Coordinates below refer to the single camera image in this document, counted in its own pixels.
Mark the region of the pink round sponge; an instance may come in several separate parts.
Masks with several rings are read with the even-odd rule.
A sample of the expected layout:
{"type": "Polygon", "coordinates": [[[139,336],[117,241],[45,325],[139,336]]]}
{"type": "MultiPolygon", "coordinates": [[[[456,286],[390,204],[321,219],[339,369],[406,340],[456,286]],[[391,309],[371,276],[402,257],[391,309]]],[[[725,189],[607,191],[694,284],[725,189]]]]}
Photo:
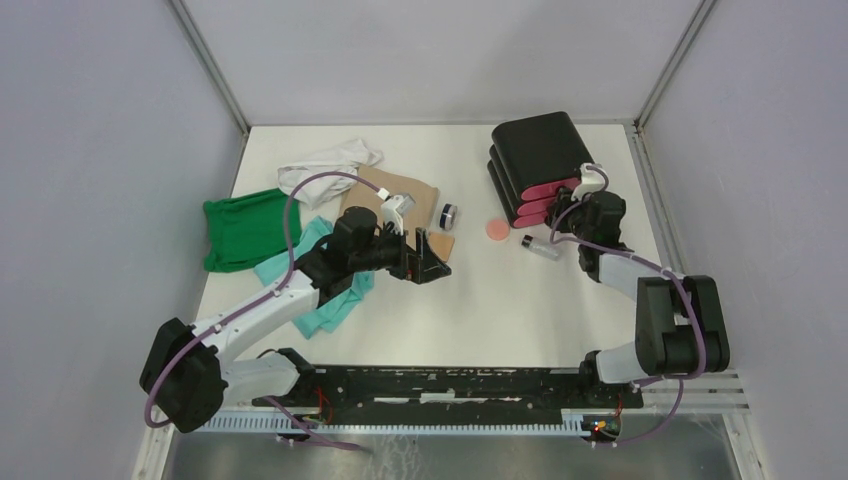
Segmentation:
{"type": "Polygon", "coordinates": [[[500,218],[488,221],[485,226],[487,237],[493,241],[505,240],[509,236],[510,230],[509,223],[500,218]]]}

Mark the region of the blue round jar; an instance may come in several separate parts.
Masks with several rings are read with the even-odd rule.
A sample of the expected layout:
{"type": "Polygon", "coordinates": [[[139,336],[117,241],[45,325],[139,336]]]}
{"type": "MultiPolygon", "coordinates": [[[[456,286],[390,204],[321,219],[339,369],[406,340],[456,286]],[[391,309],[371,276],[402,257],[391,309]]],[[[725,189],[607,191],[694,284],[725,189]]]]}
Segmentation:
{"type": "Polygon", "coordinates": [[[458,208],[456,205],[445,203],[439,217],[439,227],[444,231],[451,231],[456,222],[458,208]]]}

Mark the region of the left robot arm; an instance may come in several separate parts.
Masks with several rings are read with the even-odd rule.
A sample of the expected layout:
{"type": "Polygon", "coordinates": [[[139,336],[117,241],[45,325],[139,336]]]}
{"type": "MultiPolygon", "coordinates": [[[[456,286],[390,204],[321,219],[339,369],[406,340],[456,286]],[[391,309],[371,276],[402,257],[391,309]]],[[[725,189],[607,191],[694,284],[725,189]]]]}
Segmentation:
{"type": "Polygon", "coordinates": [[[377,223],[365,207],[350,207],[330,234],[292,261],[289,270],[237,306],[193,324],[178,318],[157,330],[139,385],[146,393],[150,428],[174,425],[192,432],[225,405],[271,396],[291,406],[307,404],[315,391],[304,363],[275,352],[258,359],[241,354],[286,323],[326,305],[348,290],[356,274],[385,270],[392,277],[426,284],[452,270],[431,248],[428,232],[415,244],[393,222],[377,223]]]}

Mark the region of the tan square compact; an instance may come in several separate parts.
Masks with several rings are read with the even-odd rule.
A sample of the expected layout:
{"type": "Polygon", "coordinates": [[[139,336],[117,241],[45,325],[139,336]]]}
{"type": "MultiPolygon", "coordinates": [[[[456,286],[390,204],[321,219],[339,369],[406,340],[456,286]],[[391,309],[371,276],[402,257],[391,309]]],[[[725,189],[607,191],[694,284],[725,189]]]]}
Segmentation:
{"type": "Polygon", "coordinates": [[[455,238],[453,236],[439,232],[431,232],[428,234],[428,243],[436,256],[445,263],[449,262],[455,245],[455,238]]]}

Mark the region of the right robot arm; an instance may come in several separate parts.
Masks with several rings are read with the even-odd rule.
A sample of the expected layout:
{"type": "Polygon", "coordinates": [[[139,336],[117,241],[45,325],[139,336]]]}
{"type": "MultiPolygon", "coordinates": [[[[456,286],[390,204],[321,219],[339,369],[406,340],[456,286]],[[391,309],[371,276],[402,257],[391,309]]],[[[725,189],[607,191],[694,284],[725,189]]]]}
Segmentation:
{"type": "Polygon", "coordinates": [[[715,280],[680,275],[636,254],[621,240],[625,213],[625,200],[614,193],[576,198],[567,188],[547,210],[552,242],[577,244],[580,269],[636,307],[633,340],[586,358],[594,371],[579,378],[577,392],[591,408],[612,401],[617,384],[694,379],[725,371],[731,360],[715,280]]]}

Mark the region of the black pink drawer organizer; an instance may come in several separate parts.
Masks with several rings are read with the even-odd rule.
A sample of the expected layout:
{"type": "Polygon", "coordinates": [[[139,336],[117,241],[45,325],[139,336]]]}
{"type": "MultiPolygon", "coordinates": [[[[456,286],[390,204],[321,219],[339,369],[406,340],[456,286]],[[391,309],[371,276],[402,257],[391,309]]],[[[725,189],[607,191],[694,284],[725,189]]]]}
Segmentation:
{"type": "Polygon", "coordinates": [[[545,222],[558,190],[580,183],[580,167],[594,162],[568,113],[511,120],[491,133],[487,171],[509,225],[545,222]]]}

